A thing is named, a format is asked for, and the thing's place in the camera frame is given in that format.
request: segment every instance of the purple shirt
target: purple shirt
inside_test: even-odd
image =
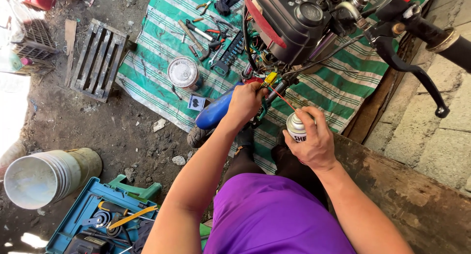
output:
[[[214,198],[204,254],[354,254],[334,217],[307,190],[279,176],[232,177]]]

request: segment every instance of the wrench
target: wrench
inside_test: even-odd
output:
[[[218,51],[216,52],[216,54],[211,58],[211,60],[209,60],[209,65],[212,65],[214,63],[214,59],[216,57],[218,57],[218,54],[219,52],[221,52],[222,50],[222,47],[224,47],[224,43],[221,43],[221,47],[219,47]]]

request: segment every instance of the metal can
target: metal can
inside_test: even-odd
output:
[[[306,141],[306,127],[296,116],[296,113],[293,112],[288,116],[286,119],[286,128],[296,142],[300,143]]]
[[[179,56],[171,61],[167,75],[176,87],[183,88],[188,92],[197,91],[203,86],[198,65],[188,56]]]

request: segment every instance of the green striped tarp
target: green striped tarp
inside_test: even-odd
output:
[[[180,101],[171,91],[167,67],[169,62],[177,56],[193,57],[188,49],[188,45],[193,43],[186,38],[185,43],[182,44],[182,35],[171,31],[183,33],[177,21],[200,17],[201,10],[198,11],[195,7],[208,1],[150,0],[147,14],[142,22],[143,29],[137,40],[138,49],[126,55],[116,79],[116,82],[135,100],[185,131],[192,128],[198,112],[187,108],[190,97],[188,92],[177,88],[178,95],[183,98]],[[213,21],[209,19],[209,15],[212,15],[220,21],[231,23],[235,28],[242,28],[242,2],[235,4],[231,10],[231,15],[221,17],[211,5],[204,15],[208,19],[197,22],[196,26],[203,30],[216,28]],[[350,37],[360,33],[360,30],[357,30]],[[199,35],[195,34],[195,36],[201,43],[207,43]],[[349,39],[349,37],[337,39],[336,45],[341,45]],[[199,65],[204,86],[194,94],[209,98],[217,98],[231,88],[238,79],[238,73],[245,68],[247,62],[246,55],[241,55],[232,65],[231,73],[222,78],[209,70],[208,61]],[[294,107],[311,105],[322,110],[331,130],[340,133],[353,118],[364,99],[375,90],[388,66],[364,38],[336,54],[327,64],[345,70],[356,70],[359,73],[322,67],[314,74],[301,75],[299,77],[301,82],[287,90],[286,99]],[[292,109],[281,99],[277,99],[265,116],[263,124],[255,130],[255,160],[267,173],[275,172],[270,149],[275,144],[279,126],[285,124],[286,118],[291,113]],[[234,150],[235,147],[232,148],[230,155],[233,155]]]

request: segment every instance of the socket set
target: socket set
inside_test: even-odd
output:
[[[239,54],[244,52],[244,34],[239,30],[235,38],[231,41],[229,47],[221,55],[219,61],[213,65],[214,71],[221,77],[227,76],[229,67],[237,60]]]

